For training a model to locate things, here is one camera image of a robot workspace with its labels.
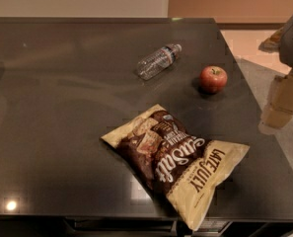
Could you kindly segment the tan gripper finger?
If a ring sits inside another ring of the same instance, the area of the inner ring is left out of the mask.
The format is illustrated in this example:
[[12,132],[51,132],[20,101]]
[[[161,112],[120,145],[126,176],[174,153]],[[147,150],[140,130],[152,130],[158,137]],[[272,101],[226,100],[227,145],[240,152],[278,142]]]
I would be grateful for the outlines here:
[[271,82],[258,128],[264,134],[274,134],[292,118],[293,69],[285,76],[275,76]]
[[283,32],[282,28],[280,28],[277,31],[275,31],[268,39],[266,39],[263,42],[263,46],[265,48],[270,48],[270,49],[279,48],[282,32]]

